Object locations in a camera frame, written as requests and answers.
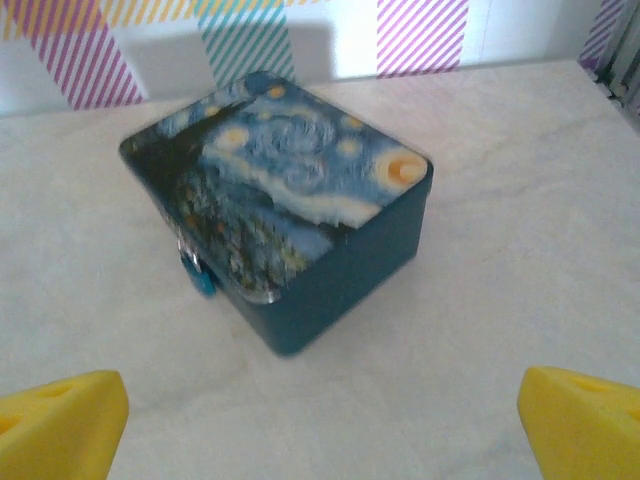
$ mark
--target blue tin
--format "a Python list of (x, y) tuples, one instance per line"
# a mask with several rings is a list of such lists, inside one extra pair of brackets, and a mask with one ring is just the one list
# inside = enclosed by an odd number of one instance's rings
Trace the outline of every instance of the blue tin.
[(179, 239), (278, 354), (297, 353), (417, 252), (433, 165), (303, 88), (249, 74), (125, 139)]

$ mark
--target box side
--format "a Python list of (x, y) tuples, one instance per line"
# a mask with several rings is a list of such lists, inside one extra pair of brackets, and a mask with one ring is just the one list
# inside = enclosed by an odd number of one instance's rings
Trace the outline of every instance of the box side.
[(234, 290), (228, 297), (273, 351), (300, 352), (415, 257), (432, 177), (430, 164), (421, 182), (299, 275), (278, 301), (249, 304)]

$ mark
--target white marble surface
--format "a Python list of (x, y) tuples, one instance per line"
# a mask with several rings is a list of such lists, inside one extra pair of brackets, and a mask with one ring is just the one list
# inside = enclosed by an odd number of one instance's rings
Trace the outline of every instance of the white marble surface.
[(0, 121), (0, 395), (119, 370), (111, 479), (539, 479), (527, 366), (640, 385), (640, 138), (573, 62), (315, 90), (436, 174), (415, 261), (288, 360), (117, 156), (184, 102)]

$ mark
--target swirling sky painting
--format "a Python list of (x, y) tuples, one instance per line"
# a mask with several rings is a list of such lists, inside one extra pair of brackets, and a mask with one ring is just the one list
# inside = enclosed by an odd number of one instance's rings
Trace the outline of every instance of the swirling sky painting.
[[(241, 107), (215, 121), (230, 105)], [(207, 118), (170, 201), (215, 266), (256, 294), (285, 286), (428, 170), (423, 156), (269, 73), (163, 119), (155, 135), (170, 140)]]

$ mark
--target yellow foam pad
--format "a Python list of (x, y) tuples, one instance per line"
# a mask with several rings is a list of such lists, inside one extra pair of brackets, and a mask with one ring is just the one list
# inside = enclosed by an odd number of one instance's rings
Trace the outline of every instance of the yellow foam pad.
[(0, 479), (106, 479), (128, 415), (115, 371), (0, 397)]
[(640, 389), (531, 367), (518, 412), (546, 480), (640, 480)]

